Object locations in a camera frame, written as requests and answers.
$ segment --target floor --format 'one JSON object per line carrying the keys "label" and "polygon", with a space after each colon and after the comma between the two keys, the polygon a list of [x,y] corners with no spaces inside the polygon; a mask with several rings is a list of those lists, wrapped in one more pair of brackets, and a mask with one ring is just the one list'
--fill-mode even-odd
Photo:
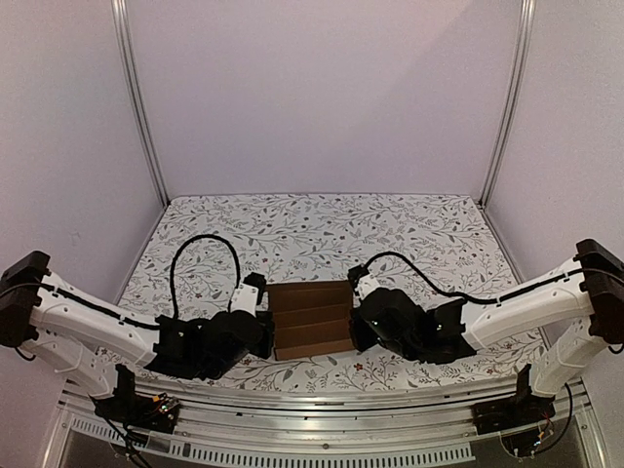
{"label": "floor", "polygon": [[[120,302],[150,315],[171,315],[169,267],[176,249],[199,233],[232,242],[243,275],[269,283],[345,279],[352,266],[382,251],[411,256],[445,289],[485,296],[515,284],[491,232],[469,197],[430,195],[239,195],[173,200],[150,240]],[[372,267],[382,285],[401,288],[427,308],[444,302],[399,260]],[[180,317],[223,310],[233,287],[228,250],[196,243],[177,265]],[[543,351],[538,331],[507,338],[477,356],[450,365],[407,362],[375,347],[286,362],[244,359],[206,385],[271,392],[411,390],[491,379],[515,373]],[[107,350],[100,353],[119,362]],[[143,377],[165,378],[145,370]]]}

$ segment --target white wall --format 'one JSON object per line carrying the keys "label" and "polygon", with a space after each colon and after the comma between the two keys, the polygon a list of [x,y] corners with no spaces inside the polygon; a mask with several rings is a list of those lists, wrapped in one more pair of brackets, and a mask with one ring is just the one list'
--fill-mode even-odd
{"label": "white wall", "polygon": [[521,2],[133,0],[172,195],[477,196]]}
{"label": "white wall", "polygon": [[[0,271],[43,250],[65,279],[111,300],[160,209],[110,1],[3,2],[0,43]],[[61,385],[0,350],[0,466],[36,466]]]}
{"label": "white wall", "polygon": [[[527,278],[573,256],[587,237],[624,258],[623,57],[621,2],[537,2],[490,207]],[[613,460],[624,459],[623,366],[603,352],[585,373]]]}

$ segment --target black cable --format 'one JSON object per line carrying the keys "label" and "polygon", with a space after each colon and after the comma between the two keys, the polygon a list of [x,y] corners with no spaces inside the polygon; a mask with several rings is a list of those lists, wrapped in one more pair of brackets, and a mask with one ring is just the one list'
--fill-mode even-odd
{"label": "black cable", "polygon": [[542,286],[546,286],[546,285],[549,285],[551,283],[556,283],[556,282],[558,282],[558,281],[560,281],[560,280],[562,280],[564,278],[567,278],[567,277],[572,276],[572,275],[576,275],[576,274],[581,273],[583,271],[581,268],[578,268],[576,270],[572,270],[572,271],[569,271],[569,272],[561,274],[561,275],[553,276],[551,278],[548,278],[547,280],[530,284],[528,286],[525,286],[524,288],[520,288],[519,290],[515,290],[513,292],[508,292],[507,294],[504,294],[504,295],[502,295],[501,297],[498,297],[498,298],[496,298],[496,297],[494,297],[494,298],[480,298],[480,297],[474,297],[473,295],[470,295],[470,294],[468,294],[466,292],[447,292],[447,291],[442,290],[435,283],[433,283],[427,277],[427,275],[425,275],[416,265],[414,265],[409,258],[407,258],[406,256],[404,256],[401,253],[396,253],[396,252],[382,252],[382,253],[378,253],[377,255],[375,255],[373,258],[371,258],[369,261],[366,262],[366,264],[364,265],[365,268],[369,268],[371,266],[371,264],[375,260],[377,260],[379,258],[382,258],[384,256],[395,256],[396,258],[401,259],[420,278],[422,278],[424,280],[424,282],[427,283],[427,285],[429,285],[429,287],[433,291],[435,291],[439,295],[443,295],[444,297],[461,297],[462,299],[464,299],[464,300],[466,300],[468,302],[472,302],[474,304],[480,304],[480,305],[498,304],[498,303],[503,302],[505,300],[509,300],[509,299],[514,298],[514,297],[518,297],[519,295],[529,293],[529,292],[531,292],[533,290],[536,290],[537,288],[541,288]]}
{"label": "black cable", "polygon": [[190,246],[194,242],[200,241],[202,239],[212,239],[214,241],[219,241],[220,243],[224,244],[225,247],[229,249],[229,251],[232,253],[232,257],[234,258],[234,267],[236,268],[236,286],[234,288],[235,289],[238,288],[239,285],[241,284],[241,264],[238,260],[238,255],[236,254],[236,251],[234,250],[234,246],[232,246],[232,244],[230,244],[230,242],[227,239],[223,239],[221,236],[217,236],[216,234],[199,234],[197,236],[191,237],[190,239],[186,240],[184,244],[182,244],[179,247],[179,249],[177,249],[177,252],[174,255],[174,259],[172,260],[172,265],[169,269],[169,288],[172,294],[172,302],[174,303],[174,319],[176,320],[179,318],[179,310],[177,308],[177,297],[176,297],[177,259],[182,254],[182,252],[184,252],[184,249],[186,249],[188,246]]}
{"label": "black cable", "polygon": [[137,327],[138,329],[146,329],[146,330],[159,330],[160,329],[159,325],[145,324],[143,322],[138,322],[137,320],[131,319],[130,317],[124,317],[118,314],[117,312],[110,310],[106,307],[93,304],[89,300],[83,297],[80,297],[79,295],[76,295],[72,292],[68,292],[65,290],[56,290],[55,293],[57,293],[58,295],[62,295],[66,299],[73,300],[74,302],[78,302],[81,305],[89,307],[90,309],[96,310],[97,312],[101,312],[102,314],[107,315],[108,317],[112,317],[115,320],[119,320],[119,321],[127,323],[128,325],[132,325],[133,327]]}
{"label": "black cable", "polygon": [[572,390],[569,388],[568,384],[565,385],[565,390],[567,391],[567,396],[569,398],[569,412],[567,414],[567,420],[565,421],[564,429],[559,434],[557,439],[555,439],[555,442],[553,442],[547,448],[543,448],[542,450],[536,451],[535,452],[536,455],[539,455],[540,453],[544,453],[544,452],[546,452],[546,451],[548,451],[550,449],[553,449],[555,447],[555,445],[558,444],[561,441],[561,439],[564,437],[564,435],[567,432],[567,428],[569,427],[569,424],[572,422],[572,414],[574,412],[574,399],[572,398]]}
{"label": "black cable", "polygon": [[5,295],[7,295],[8,293],[12,293],[13,291],[18,290],[20,288],[33,288],[33,287],[43,288],[44,290],[47,290],[47,291],[54,290],[54,286],[46,285],[44,283],[20,283],[18,285],[6,288],[2,292],[0,292],[0,299],[4,297]]}
{"label": "black cable", "polygon": [[602,273],[605,276],[608,276],[611,280],[619,283],[620,286],[624,286],[624,280],[617,275],[614,275],[610,271],[601,270],[599,268],[583,268],[583,271],[589,271],[591,273]]}
{"label": "black cable", "polygon": [[[98,400],[96,400],[95,398],[91,398],[91,401],[93,402],[94,406],[98,406]],[[108,424],[110,428],[115,431],[115,433],[121,438],[121,440],[124,441],[124,445],[126,446],[126,455],[128,455],[128,459],[132,461],[135,466],[137,466],[138,468],[152,468],[152,465],[147,462],[143,455],[141,455],[137,448],[134,446],[128,434],[124,434],[123,432],[121,432],[119,428],[115,426],[109,418],[105,416],[102,416],[101,418],[106,421],[106,424]]]}
{"label": "black cable", "polygon": [[119,320],[119,321],[127,323],[128,325],[132,325],[133,327],[137,327],[138,329],[156,330],[156,331],[160,329],[159,325],[145,324],[143,322],[133,320],[129,317],[123,317],[117,312],[107,309],[106,307],[102,307],[101,305],[93,304],[92,302],[88,301],[87,299],[83,297],[80,297],[79,295],[76,295],[72,292],[68,292],[68,291],[61,290],[61,289],[55,290],[54,286],[47,285],[45,283],[20,283],[19,285],[11,286],[9,288],[6,288],[2,292],[0,292],[0,299],[4,297],[5,295],[12,293],[13,291],[18,290],[20,288],[33,288],[33,287],[43,288],[46,291],[56,293],[58,295],[62,295],[66,299],[73,300],[74,302],[77,302],[86,307],[89,307],[90,309],[96,310],[97,312],[101,312],[102,314],[107,315],[108,317],[112,317],[115,320]]}
{"label": "black cable", "polygon": [[624,344],[620,346],[620,349],[615,349],[613,346],[609,346],[608,350],[612,354],[622,354],[622,351],[624,351]]}
{"label": "black cable", "polygon": [[26,356],[25,354],[23,354],[23,353],[20,351],[20,349],[19,349],[19,348],[13,348],[13,349],[15,349],[15,350],[16,350],[16,353],[18,353],[18,354],[19,354],[19,356],[20,356],[22,359],[24,359],[25,361],[28,361],[29,363],[33,362],[33,361],[35,360],[35,358],[37,357],[37,356],[35,356],[34,354],[33,354],[32,356],[28,357],[28,356]]}

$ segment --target brown cardboard box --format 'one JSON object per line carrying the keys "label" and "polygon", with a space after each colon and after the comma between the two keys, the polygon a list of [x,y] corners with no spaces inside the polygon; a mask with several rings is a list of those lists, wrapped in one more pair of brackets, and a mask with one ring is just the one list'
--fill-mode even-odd
{"label": "brown cardboard box", "polygon": [[278,360],[354,349],[349,337],[353,293],[346,281],[269,285]]}

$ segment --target patterned table surface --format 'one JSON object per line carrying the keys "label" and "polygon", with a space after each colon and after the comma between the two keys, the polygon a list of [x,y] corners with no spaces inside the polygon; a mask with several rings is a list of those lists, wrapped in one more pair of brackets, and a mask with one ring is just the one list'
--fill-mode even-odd
{"label": "patterned table surface", "polygon": [[[469,197],[432,195],[239,195],[181,197],[168,207],[120,302],[150,315],[171,315],[169,267],[189,237],[217,233],[232,242],[243,276],[269,283],[345,279],[349,268],[382,251],[410,256],[438,285],[485,296],[514,285],[509,266]],[[425,308],[445,300],[404,264],[382,258],[372,272]],[[227,248],[191,245],[176,271],[180,317],[210,317],[227,304],[234,270]],[[99,351],[115,362],[107,350]],[[285,362],[244,359],[204,384],[278,392],[410,390],[512,375],[543,352],[538,331],[507,338],[450,365],[407,362],[375,347]],[[147,378],[165,378],[136,370]]]}

